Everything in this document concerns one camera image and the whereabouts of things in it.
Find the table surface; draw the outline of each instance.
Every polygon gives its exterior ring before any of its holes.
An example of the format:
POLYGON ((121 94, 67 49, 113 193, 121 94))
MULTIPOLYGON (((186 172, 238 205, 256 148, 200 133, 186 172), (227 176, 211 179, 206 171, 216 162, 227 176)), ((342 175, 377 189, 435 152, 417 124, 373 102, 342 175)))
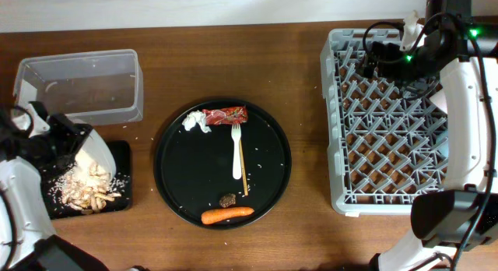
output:
MULTIPOLYGON (((0 97, 12 101, 23 58, 135 49, 144 75, 144 119, 97 126, 133 152, 131 209, 54 221, 58 234, 112 270, 329 269, 366 264, 410 229, 408 216, 346 217, 331 207, 328 123, 319 55, 334 28, 372 21, 0 34, 0 97), (265 109, 293 156, 289 186, 259 221, 209 231, 183 221, 156 190, 153 151, 172 114, 208 97, 238 97, 265 109)), ((498 245, 465 253, 461 269, 498 265, 498 245)))

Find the orange carrot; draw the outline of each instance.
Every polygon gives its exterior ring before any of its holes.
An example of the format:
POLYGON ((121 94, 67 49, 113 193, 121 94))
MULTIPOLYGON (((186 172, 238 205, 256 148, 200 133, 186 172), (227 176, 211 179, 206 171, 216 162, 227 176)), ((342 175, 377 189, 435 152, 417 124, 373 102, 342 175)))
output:
POLYGON ((249 207, 211 209, 204 212, 201 218, 203 224, 213 224, 236 216, 249 216, 252 213, 254 213, 254 210, 249 207))

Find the white wall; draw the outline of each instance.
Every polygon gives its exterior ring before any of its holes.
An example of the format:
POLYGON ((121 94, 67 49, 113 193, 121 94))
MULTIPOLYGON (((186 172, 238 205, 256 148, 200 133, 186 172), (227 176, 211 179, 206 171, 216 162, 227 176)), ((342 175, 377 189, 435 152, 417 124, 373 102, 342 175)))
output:
MULTIPOLYGON (((0 32, 210 26, 423 16, 426 0, 0 0, 0 32)), ((473 0, 498 15, 498 0, 473 0)))

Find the clear plastic container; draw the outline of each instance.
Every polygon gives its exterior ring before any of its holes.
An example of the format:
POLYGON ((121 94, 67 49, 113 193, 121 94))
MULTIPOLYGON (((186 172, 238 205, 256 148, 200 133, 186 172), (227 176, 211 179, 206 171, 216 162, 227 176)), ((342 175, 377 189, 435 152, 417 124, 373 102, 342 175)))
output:
POLYGON ((143 118, 143 74, 134 50, 26 58, 14 86, 16 104, 44 103, 74 122, 109 125, 143 118))

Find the dish rack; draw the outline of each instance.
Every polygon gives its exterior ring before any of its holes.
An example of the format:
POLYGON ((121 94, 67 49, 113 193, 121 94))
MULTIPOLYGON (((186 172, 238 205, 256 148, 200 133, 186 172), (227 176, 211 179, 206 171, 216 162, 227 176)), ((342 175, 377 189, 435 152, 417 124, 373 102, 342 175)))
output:
MULTIPOLYGON (((394 82, 356 73, 365 30, 330 32, 321 52, 327 104, 332 207, 346 216, 410 214, 413 199, 442 189, 446 115, 426 98, 407 101, 394 82)), ((373 41, 400 44, 397 30, 371 30, 373 41)))

